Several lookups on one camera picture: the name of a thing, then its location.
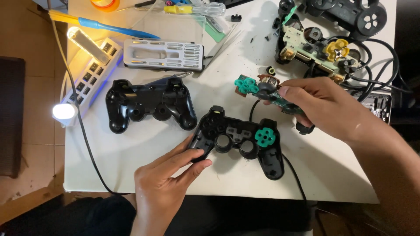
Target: screwdriver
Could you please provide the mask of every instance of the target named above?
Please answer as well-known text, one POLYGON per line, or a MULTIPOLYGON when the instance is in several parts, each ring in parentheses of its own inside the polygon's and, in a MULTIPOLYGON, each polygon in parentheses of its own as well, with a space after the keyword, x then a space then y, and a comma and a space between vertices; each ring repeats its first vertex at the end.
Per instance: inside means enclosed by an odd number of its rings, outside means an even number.
POLYGON ((134 6, 129 7, 129 8, 120 9, 117 12, 122 11, 122 10, 131 9, 131 8, 138 9, 138 8, 141 8, 141 7, 144 7, 144 6, 147 6, 147 5, 152 5, 155 2, 156 2, 156 0, 149 0, 149 1, 146 1, 146 2, 143 2, 143 3, 135 4, 134 6))

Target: hand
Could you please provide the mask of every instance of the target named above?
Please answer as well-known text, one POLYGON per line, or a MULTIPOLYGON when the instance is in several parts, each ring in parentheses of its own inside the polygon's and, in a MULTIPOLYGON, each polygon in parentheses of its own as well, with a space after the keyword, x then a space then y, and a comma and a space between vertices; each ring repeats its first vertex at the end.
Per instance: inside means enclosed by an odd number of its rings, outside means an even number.
POLYGON ((170 152, 134 172, 137 216, 140 235, 162 236, 184 200, 188 186, 212 164, 202 160, 192 164, 175 178, 171 176, 191 159, 200 157, 202 149, 187 149, 192 135, 170 152))
POLYGON ((306 127, 315 124, 342 141, 356 141, 367 130, 385 124, 330 78, 290 79, 281 85, 279 95, 304 111, 298 122, 306 127))

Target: tile floor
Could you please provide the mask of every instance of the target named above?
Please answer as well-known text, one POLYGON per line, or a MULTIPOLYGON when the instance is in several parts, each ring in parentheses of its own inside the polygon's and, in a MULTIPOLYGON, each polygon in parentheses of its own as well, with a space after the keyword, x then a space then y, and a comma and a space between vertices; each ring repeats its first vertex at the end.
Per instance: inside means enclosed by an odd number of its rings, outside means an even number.
MULTIPOLYGON (((42 187, 62 188, 65 130, 51 117, 65 66, 48 15, 31 0, 0 1, 0 56, 26 62, 22 162, 17 179, 0 177, 0 204, 42 187)), ((66 51, 67 25, 59 23, 66 51)))

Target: white table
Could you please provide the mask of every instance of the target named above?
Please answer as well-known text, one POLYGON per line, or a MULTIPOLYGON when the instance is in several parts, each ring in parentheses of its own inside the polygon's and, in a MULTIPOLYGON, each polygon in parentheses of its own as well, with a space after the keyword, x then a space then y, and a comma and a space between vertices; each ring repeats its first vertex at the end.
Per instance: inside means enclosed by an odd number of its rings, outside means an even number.
MULTIPOLYGON (((101 13, 89 8, 87 1, 70 1, 69 14, 99 20, 117 26, 130 26, 135 20, 135 11, 126 11, 125 17, 117 13, 101 13)), ((396 1, 382 1, 388 22, 374 38, 394 44, 396 1)), ((271 24, 277 16, 278 1, 255 0, 227 10, 227 16, 242 15, 237 28, 245 32, 200 76, 188 76, 183 81, 188 87, 195 112, 200 119, 212 105, 224 107, 226 116, 248 120, 249 112, 256 98, 243 98, 234 93, 233 81, 240 74, 256 78, 265 73, 267 66, 273 66, 277 78, 286 80, 302 77, 306 66, 297 62, 281 66, 274 61, 277 38, 272 35, 271 24), (270 35, 267 42, 264 37, 270 35)), ((338 34, 332 23, 323 18, 306 16, 301 18, 304 27, 321 28, 324 37, 338 34)), ((85 30, 98 39, 109 34, 102 30, 85 30)), ((206 53, 215 45, 204 35, 206 53)), ((385 47, 366 43, 373 53, 373 74, 376 75, 384 63, 391 58, 385 47)), ((68 43, 68 58, 74 56, 77 48, 68 43)), ((391 75, 388 67, 382 81, 391 75)), ((105 94, 115 79, 128 79, 132 84, 146 84, 174 73, 127 69, 122 63, 113 72, 96 101, 84 117, 87 137, 106 184, 114 191, 134 192, 133 172, 175 147, 192 131, 182 130, 170 119, 157 121, 152 116, 129 124, 123 134, 114 134, 108 127, 105 94)), ((330 137, 319 129, 310 135, 300 135, 295 129, 292 116, 283 114, 274 105, 259 104, 253 121, 270 118, 278 122, 281 134, 281 148, 295 168, 308 200, 377 203, 375 192, 361 169, 351 149, 343 142, 330 137)), ((279 199, 301 199, 301 194, 289 166, 285 163, 285 174, 278 181, 265 177, 257 159, 246 160, 237 150, 227 154, 213 151, 209 156, 213 165, 203 171, 188 188, 187 194, 223 195, 279 199)), ((66 129, 65 182, 67 191, 105 191, 86 150, 80 126, 66 129)))

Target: blue tool handle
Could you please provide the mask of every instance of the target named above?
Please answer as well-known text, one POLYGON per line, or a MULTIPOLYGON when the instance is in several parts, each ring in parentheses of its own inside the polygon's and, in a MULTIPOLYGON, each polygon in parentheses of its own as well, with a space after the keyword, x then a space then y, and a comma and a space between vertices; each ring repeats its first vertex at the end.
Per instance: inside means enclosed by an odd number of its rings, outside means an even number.
POLYGON ((94 29, 107 29, 110 31, 130 35, 137 38, 160 39, 158 36, 155 36, 153 34, 149 34, 146 32, 142 32, 142 31, 138 31, 134 29, 126 29, 126 28, 121 28, 121 27, 116 27, 116 26, 105 25, 97 21, 89 20, 82 17, 79 17, 79 24, 81 26, 86 26, 86 27, 90 27, 94 29))

